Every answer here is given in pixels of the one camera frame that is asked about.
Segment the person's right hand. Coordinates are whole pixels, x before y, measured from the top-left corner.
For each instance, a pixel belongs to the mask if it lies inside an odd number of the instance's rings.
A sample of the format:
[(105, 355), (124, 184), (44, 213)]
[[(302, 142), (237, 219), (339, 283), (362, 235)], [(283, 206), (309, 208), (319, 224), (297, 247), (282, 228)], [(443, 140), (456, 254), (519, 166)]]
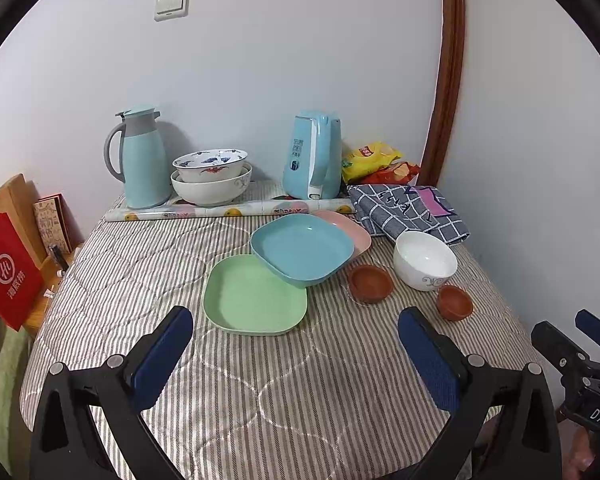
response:
[(562, 439), (562, 478), (581, 480), (595, 458), (590, 434), (586, 428), (570, 420), (562, 422), (559, 429)]

